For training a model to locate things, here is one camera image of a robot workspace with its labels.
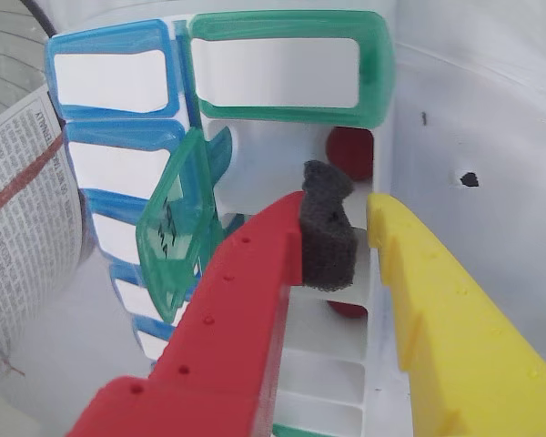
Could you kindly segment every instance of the white plastic shelf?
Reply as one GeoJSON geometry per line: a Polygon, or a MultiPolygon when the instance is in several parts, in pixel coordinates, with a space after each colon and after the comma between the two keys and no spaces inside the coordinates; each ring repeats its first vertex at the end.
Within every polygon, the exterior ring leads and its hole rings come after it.
{"type": "Polygon", "coordinates": [[[275,423],[326,435],[359,437],[362,419],[360,408],[278,391],[275,423]]]}
{"type": "Polygon", "coordinates": [[[324,300],[292,295],[284,347],[343,361],[362,362],[366,355],[367,326],[367,317],[347,319],[324,300]]]}
{"type": "Polygon", "coordinates": [[[285,350],[278,389],[295,394],[360,406],[365,371],[361,364],[285,350]]]}

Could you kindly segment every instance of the newspaper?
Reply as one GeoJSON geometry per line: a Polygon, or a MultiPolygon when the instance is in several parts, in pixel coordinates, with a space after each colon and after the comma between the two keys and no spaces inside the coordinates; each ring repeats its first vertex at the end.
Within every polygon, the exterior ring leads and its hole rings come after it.
{"type": "MultiPolygon", "coordinates": [[[[0,191],[60,134],[46,86],[0,116],[0,191]]],[[[25,323],[60,290],[81,250],[81,208],[62,147],[0,209],[0,375],[25,323]]]]}

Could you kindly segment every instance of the red ball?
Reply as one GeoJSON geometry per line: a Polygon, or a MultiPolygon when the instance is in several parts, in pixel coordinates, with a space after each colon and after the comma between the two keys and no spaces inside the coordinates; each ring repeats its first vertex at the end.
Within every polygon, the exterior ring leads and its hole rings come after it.
{"type": "Polygon", "coordinates": [[[354,305],[352,303],[334,302],[328,300],[328,305],[337,312],[337,314],[347,317],[349,319],[359,319],[368,314],[364,307],[360,305],[354,305]]]}
{"type": "Polygon", "coordinates": [[[374,136],[367,129],[334,127],[326,141],[326,155],[331,164],[354,181],[372,178],[374,136]]]}

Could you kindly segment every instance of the yellow plastic piece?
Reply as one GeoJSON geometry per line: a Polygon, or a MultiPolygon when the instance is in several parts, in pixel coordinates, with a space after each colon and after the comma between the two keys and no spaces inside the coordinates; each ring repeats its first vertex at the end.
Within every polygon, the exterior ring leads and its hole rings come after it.
{"type": "Polygon", "coordinates": [[[368,218],[415,437],[546,436],[546,362],[403,204],[371,194],[368,218]]]}

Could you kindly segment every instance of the white wall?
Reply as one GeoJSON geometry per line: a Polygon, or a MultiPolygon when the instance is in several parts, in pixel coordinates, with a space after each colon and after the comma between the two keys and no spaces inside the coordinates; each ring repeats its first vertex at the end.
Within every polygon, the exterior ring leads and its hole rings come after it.
{"type": "Polygon", "coordinates": [[[150,360],[137,345],[99,252],[27,325],[11,362],[26,376],[11,372],[0,393],[40,422],[45,437],[65,435],[96,391],[115,377],[147,376],[150,360]]]}
{"type": "Polygon", "coordinates": [[[0,396],[0,437],[42,437],[40,425],[0,396]]]}
{"type": "Polygon", "coordinates": [[[546,0],[399,0],[398,19],[394,193],[546,358],[546,0]]]}

